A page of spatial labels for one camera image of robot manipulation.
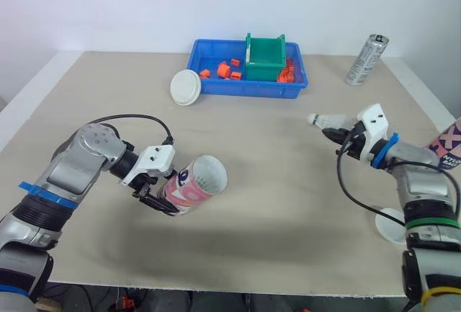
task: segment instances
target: green plastic bin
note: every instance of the green plastic bin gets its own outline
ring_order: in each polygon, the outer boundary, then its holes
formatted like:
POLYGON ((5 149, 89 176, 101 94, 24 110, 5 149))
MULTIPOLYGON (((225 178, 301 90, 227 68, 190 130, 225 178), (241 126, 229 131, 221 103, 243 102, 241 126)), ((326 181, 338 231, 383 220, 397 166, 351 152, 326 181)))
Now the green plastic bin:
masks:
POLYGON ((276 81, 287 65, 285 35, 272 38, 246 36, 245 74, 247 80, 276 81))

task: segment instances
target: silver drink can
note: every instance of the silver drink can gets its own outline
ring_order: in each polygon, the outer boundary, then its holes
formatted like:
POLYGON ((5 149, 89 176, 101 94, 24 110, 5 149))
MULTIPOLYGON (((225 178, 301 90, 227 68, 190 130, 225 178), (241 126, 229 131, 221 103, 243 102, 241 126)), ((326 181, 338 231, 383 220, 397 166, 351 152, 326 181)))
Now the silver drink can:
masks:
POLYGON ((388 43, 389 38, 383 35, 370 35, 347 74, 346 83, 352 86, 362 85, 388 43))

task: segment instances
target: robotic arm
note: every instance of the robotic arm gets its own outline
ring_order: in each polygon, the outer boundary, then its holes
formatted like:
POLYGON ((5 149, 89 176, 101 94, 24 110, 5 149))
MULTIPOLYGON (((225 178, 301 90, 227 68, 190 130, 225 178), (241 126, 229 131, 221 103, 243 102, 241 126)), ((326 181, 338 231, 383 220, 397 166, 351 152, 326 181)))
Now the robotic arm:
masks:
POLYGON ((175 154, 173 138, 150 146, 141 155, 118 138, 112 126, 89 123, 75 132, 53 155, 22 201, 0 221, 0 311, 35 311, 53 268, 48 254, 61 229, 91 189, 101 171, 122 179, 133 196, 166 214, 178 212, 167 200, 150 194, 158 177, 167 179, 175 154))
POLYGON ((461 311, 461 230, 459 200, 454 208, 447 180, 437 168, 439 158, 425 148, 385 139, 388 121, 379 104, 363 110, 352 129, 326 128, 323 134, 346 153, 392 174, 397 180, 405 215, 407 250, 403 252, 403 286, 408 298, 425 311, 461 311))

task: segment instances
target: yellow ring band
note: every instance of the yellow ring band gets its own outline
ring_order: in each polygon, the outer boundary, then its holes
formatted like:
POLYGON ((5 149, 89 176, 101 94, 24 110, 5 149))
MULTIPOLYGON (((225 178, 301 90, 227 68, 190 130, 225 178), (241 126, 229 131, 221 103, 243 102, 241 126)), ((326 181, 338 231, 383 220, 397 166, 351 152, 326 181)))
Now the yellow ring band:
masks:
POLYGON ((436 287, 436 288, 429 289, 423 294, 423 296, 421 296, 421 307, 424 306, 427 299, 429 299, 431 296, 433 296, 434 294, 441 294, 441 293, 451 293, 451 294, 461 295, 461 289, 454 288, 454 287, 436 287))

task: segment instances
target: white table surface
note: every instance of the white table surface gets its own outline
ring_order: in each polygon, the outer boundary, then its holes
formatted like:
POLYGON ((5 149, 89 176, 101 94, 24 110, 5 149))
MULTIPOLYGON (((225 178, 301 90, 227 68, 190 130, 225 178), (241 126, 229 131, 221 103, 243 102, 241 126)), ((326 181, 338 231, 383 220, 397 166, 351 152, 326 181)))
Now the white table surface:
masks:
MULTIPOLYGON (((356 115, 379 102, 404 141, 427 144, 437 130, 380 62, 364 86, 343 82, 354 57, 304 58, 309 87, 297 99, 200 95, 189 107, 169 96, 185 54, 84 53, 0 153, 0 214, 16 205, 54 149, 94 118, 137 112, 161 118, 176 139, 175 165, 202 153, 228 170, 221 195, 171 218, 140 204, 102 175, 51 251, 51 280, 95 285, 313 295, 403 295, 404 246, 383 239, 374 216, 343 196, 338 146, 305 119, 356 115)), ((136 150, 158 145, 154 122, 112 122, 136 150)), ((395 181, 351 159, 346 184, 367 204, 398 208, 395 181)))

